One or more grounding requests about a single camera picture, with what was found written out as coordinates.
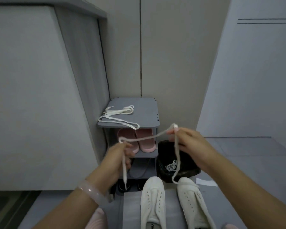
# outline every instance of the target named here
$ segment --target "forearm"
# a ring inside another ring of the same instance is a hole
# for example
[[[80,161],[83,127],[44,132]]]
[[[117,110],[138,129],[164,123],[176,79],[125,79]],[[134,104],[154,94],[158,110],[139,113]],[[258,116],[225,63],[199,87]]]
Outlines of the forearm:
[[[104,180],[100,167],[86,180],[105,195],[109,186]],[[85,228],[98,205],[82,190],[76,188],[64,201],[43,218],[34,229],[78,229]]]
[[[286,228],[286,205],[248,178],[228,159],[217,154],[210,161],[207,173],[248,228]]]

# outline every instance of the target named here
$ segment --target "person's left hand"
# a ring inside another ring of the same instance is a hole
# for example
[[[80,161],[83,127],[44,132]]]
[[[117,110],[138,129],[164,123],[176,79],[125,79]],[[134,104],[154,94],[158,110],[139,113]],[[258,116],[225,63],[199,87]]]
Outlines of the person's left hand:
[[[87,181],[99,191],[106,192],[121,177],[123,153],[126,168],[130,169],[130,158],[134,157],[133,151],[129,150],[131,147],[129,143],[117,143],[110,147],[102,163],[87,177]]]

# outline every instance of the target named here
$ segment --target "black plastic bag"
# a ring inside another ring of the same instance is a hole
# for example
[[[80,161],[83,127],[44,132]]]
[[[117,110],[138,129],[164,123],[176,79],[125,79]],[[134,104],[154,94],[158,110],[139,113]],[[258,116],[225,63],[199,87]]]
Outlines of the black plastic bag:
[[[168,140],[160,141],[158,143],[159,155],[157,157],[157,175],[167,182],[171,183],[175,171],[168,171],[165,167],[176,160],[174,142]],[[181,177],[192,177],[201,172],[201,169],[196,165],[193,159],[185,152],[180,151],[181,166],[180,171],[175,177],[178,182]]]

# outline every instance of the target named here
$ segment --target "person's left arm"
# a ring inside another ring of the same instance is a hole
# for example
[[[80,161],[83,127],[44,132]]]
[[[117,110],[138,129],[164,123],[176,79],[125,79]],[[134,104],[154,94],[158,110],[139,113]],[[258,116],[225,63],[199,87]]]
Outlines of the person's left arm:
[[[105,195],[120,177],[123,153],[126,155],[126,167],[130,168],[130,157],[134,157],[134,153],[127,150],[129,147],[131,144],[128,143],[118,143],[112,146],[107,151],[102,163],[86,178],[86,181]],[[85,228],[97,207],[98,205],[94,200],[81,189],[76,188],[33,229]]]

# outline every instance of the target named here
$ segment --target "translucent bangle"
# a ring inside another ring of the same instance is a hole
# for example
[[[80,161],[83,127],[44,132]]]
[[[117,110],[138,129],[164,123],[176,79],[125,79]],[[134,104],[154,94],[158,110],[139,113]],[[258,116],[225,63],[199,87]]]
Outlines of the translucent bangle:
[[[98,205],[102,205],[105,203],[108,203],[108,200],[105,198],[105,196],[102,195],[102,193],[99,192],[99,190],[95,187],[93,187],[89,182],[86,180],[82,181],[78,188],[80,188],[83,192],[85,192],[90,198],[92,198]]]

